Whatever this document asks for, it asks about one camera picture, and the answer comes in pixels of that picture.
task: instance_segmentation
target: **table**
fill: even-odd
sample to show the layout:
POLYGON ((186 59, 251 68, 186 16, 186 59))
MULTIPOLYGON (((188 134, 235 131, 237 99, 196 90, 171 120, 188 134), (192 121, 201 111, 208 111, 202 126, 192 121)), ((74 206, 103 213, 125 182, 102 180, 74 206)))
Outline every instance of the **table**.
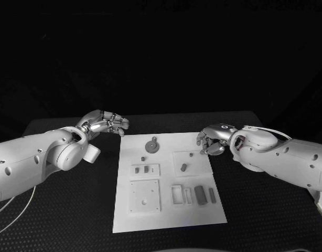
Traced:
MULTIPOLYGON (((261 126, 250 111, 129 115, 126 134, 198 132, 214 123, 261 126)), ((32 120, 22 135, 74 125, 79 118, 32 120)), ((31 204, 0 234, 0 251, 155 251, 209 248, 227 251, 322 251, 322 216, 303 188, 251 172, 222 155, 209 156, 227 224, 112 233, 120 138, 102 133, 93 164, 84 160, 51 174, 31 204)), ((0 213, 0 229, 18 215, 31 190, 0 213)))

